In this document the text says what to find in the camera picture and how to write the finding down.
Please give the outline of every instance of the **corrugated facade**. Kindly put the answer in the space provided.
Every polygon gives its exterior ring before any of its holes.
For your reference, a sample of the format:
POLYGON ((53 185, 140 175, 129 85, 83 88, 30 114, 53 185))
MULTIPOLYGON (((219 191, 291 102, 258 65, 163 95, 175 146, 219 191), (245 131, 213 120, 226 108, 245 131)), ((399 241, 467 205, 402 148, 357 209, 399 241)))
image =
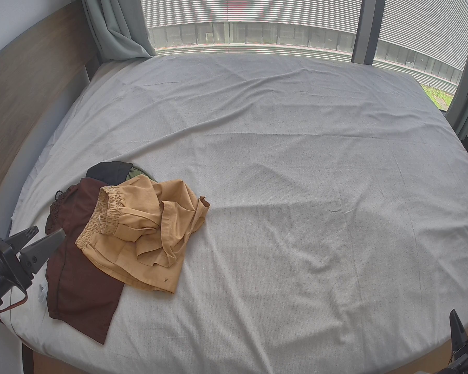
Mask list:
MULTIPOLYGON (((288 44, 329 49, 328 33, 338 38, 331 40, 335 46, 331 50, 348 52, 340 49, 340 40, 347 37, 351 41, 356 33, 361 0, 142 0, 142 5, 147 25, 156 34, 158 53, 244 49, 289 54, 296 50, 288 44), (237 30, 233 36, 232 30, 243 23, 247 24, 245 39, 237 30), (262 23, 281 24, 270 39, 275 45, 266 45, 265 36, 260 40, 250 38, 249 23, 260 28, 262 23), (289 30, 287 26, 283 29, 282 24, 309 28, 295 27, 294 42, 287 42, 289 30), (325 29, 339 32, 329 31, 324 36, 325 29), (306 34, 297 42, 299 31, 306 34)), ((443 90, 454 92, 468 55, 468 0, 386 0, 380 40, 387 43, 378 47, 375 65, 413 72, 423 83, 442 85, 443 90)), ((308 54, 344 57, 338 51, 308 54)))

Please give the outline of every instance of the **clothing pile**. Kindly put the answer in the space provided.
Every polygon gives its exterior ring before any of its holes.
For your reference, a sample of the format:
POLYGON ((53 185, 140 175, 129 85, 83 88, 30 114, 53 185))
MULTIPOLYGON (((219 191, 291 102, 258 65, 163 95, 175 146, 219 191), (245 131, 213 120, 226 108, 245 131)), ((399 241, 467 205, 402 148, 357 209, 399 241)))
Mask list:
POLYGON ((210 204, 182 180, 157 183, 125 162, 101 162, 58 191, 45 233, 66 238, 47 262, 47 307, 104 344, 124 284, 174 293, 189 237, 210 204))

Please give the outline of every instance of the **green lawn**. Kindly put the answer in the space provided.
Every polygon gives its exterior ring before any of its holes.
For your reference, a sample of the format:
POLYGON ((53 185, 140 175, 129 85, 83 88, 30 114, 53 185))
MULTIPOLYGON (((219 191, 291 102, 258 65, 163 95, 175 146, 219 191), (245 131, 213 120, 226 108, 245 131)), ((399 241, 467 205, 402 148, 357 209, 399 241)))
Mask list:
POLYGON ((438 109, 447 111, 447 108, 449 108, 449 105, 451 104, 451 101, 454 96, 451 96, 450 94, 447 94, 443 92, 442 90, 438 90, 434 87, 428 87, 424 85, 421 85, 421 87, 423 87, 426 94, 428 94, 428 96, 431 98, 433 103, 438 107, 438 109), (439 99, 441 99, 443 103, 441 103, 440 101, 437 101, 435 97, 438 97, 439 99))

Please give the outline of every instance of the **white bed sheet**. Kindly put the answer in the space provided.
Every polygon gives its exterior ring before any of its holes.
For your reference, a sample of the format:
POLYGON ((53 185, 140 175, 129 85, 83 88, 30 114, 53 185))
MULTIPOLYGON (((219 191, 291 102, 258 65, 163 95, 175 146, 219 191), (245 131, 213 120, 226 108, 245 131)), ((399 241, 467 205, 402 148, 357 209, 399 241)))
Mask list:
POLYGON ((382 372, 447 340, 451 309, 468 322, 468 155, 408 75, 255 54, 114 62, 57 133, 12 232, 43 233, 56 191, 102 160, 182 178, 212 207, 176 294, 125 286, 104 346, 50 319, 40 271, 1 315, 39 352, 104 373, 382 372))

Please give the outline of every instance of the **wooden headboard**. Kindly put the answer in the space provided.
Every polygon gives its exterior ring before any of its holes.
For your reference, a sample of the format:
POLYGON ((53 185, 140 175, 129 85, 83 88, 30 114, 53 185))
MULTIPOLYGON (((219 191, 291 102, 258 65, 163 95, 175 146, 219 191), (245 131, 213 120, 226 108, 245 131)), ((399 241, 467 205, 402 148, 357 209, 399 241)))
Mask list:
POLYGON ((0 184, 38 119, 96 54, 81 0, 0 51, 0 184))

